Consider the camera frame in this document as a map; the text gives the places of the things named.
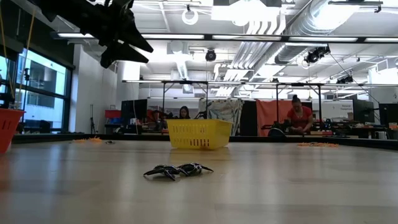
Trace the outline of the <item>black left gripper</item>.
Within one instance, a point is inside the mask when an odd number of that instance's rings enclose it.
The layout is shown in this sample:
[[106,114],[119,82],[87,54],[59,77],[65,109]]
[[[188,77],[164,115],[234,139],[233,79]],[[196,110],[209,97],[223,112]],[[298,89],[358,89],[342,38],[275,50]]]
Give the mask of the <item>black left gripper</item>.
[[[111,41],[123,33],[131,45],[152,53],[154,49],[138,31],[131,11],[134,0],[105,1],[104,4],[85,4],[80,12],[79,25],[82,34]],[[134,50],[127,43],[113,42],[101,55],[100,65],[108,68],[115,61],[147,63],[148,58]]]

